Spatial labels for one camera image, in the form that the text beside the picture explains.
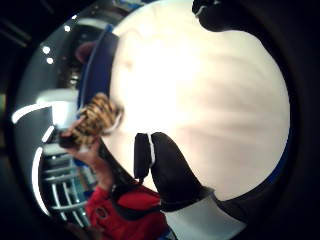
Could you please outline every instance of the red jacket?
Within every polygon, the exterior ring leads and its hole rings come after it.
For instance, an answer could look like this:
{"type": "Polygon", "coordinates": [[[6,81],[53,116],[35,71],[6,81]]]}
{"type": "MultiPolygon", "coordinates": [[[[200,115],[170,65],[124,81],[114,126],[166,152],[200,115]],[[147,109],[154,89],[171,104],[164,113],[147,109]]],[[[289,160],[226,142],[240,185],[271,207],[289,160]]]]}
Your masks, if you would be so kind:
{"type": "MultiPolygon", "coordinates": [[[[145,187],[139,187],[119,199],[120,205],[138,210],[158,203],[158,194],[145,187]]],[[[112,207],[109,193],[100,187],[96,188],[85,208],[91,225],[103,229],[104,240],[156,240],[168,229],[161,212],[148,214],[137,221],[121,218],[112,207]]]]}

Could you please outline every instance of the leopard print object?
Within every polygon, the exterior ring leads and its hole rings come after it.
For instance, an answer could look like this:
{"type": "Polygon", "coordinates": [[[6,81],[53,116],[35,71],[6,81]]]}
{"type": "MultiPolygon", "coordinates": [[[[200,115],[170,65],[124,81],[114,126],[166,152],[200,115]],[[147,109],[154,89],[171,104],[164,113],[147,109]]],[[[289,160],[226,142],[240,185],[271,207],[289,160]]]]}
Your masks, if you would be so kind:
{"type": "Polygon", "coordinates": [[[79,114],[81,122],[72,129],[72,135],[78,146],[90,146],[97,136],[113,132],[120,123],[123,109],[104,93],[97,93],[79,114]]]}

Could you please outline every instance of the bright light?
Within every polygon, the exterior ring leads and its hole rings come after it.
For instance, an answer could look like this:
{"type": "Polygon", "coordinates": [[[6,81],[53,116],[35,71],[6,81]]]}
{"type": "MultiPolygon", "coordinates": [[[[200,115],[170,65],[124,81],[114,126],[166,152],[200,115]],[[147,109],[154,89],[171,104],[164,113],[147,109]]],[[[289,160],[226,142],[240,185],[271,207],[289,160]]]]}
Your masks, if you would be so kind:
{"type": "Polygon", "coordinates": [[[20,109],[18,109],[17,111],[15,111],[12,116],[11,116],[11,121],[16,124],[20,118],[22,118],[24,115],[42,109],[42,108],[46,108],[46,107],[52,107],[55,104],[59,104],[63,101],[53,101],[53,102],[40,102],[40,103],[36,103],[36,104],[32,104],[29,106],[25,106],[22,107],[20,109]]]}
{"type": "Polygon", "coordinates": [[[53,58],[47,58],[47,63],[52,64],[53,63],[53,58]]]}
{"type": "Polygon", "coordinates": [[[44,133],[43,137],[42,137],[42,142],[45,143],[48,141],[49,137],[51,136],[52,132],[54,130],[54,126],[50,126],[47,131],[44,133]]]}
{"type": "Polygon", "coordinates": [[[32,174],[31,174],[32,189],[33,189],[34,196],[35,196],[37,203],[39,204],[41,210],[45,214],[50,216],[50,213],[42,200],[40,189],[39,189],[39,165],[40,165],[42,151],[43,151],[43,149],[41,147],[38,147],[36,150],[36,153],[34,155],[34,159],[33,159],[33,163],[32,163],[32,174]]]}
{"type": "Polygon", "coordinates": [[[48,46],[44,46],[43,48],[42,48],[42,52],[44,53],[44,54],[49,54],[50,53],[50,48],[48,47],[48,46]]]}
{"type": "Polygon", "coordinates": [[[65,25],[65,26],[64,26],[64,30],[65,30],[66,32],[70,32],[71,27],[70,27],[70,26],[68,26],[68,25],[65,25]]]}

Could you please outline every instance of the black frame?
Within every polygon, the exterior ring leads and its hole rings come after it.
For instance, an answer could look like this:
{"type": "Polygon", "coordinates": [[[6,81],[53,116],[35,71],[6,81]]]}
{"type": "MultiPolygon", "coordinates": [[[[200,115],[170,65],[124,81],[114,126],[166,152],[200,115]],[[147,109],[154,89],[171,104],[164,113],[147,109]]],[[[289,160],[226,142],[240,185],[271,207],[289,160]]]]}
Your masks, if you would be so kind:
{"type": "MultiPolygon", "coordinates": [[[[34,50],[54,29],[92,0],[10,0],[0,8],[1,117],[0,189],[2,236],[11,239],[75,239],[47,218],[20,177],[9,116],[24,68],[34,50]],[[27,34],[13,32],[3,19],[27,34]]],[[[279,50],[278,64],[290,94],[293,141],[272,209],[234,239],[313,239],[319,215],[319,23],[316,1],[243,0],[241,4],[265,27],[279,50]]]]}

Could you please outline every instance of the person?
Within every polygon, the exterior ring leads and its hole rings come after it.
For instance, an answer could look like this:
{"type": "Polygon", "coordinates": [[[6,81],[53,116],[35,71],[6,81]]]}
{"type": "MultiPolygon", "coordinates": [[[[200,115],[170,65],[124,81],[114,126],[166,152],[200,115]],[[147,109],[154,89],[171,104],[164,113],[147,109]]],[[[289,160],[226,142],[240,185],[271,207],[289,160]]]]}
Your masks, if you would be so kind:
{"type": "MultiPolygon", "coordinates": [[[[80,121],[76,121],[61,135],[68,137],[71,130],[80,121]]],[[[82,161],[95,172],[97,185],[89,198],[85,210],[90,227],[79,229],[74,224],[68,223],[66,228],[80,239],[101,240],[156,240],[166,234],[169,227],[163,213],[160,211],[150,213],[145,217],[128,221],[123,219],[113,208],[110,200],[110,191],[115,182],[114,173],[109,163],[99,156],[100,140],[97,137],[87,151],[80,151],[77,147],[66,148],[74,158],[82,161]]],[[[137,187],[119,199],[119,204],[136,210],[144,210],[159,204],[159,196],[144,186],[137,187]]]]}

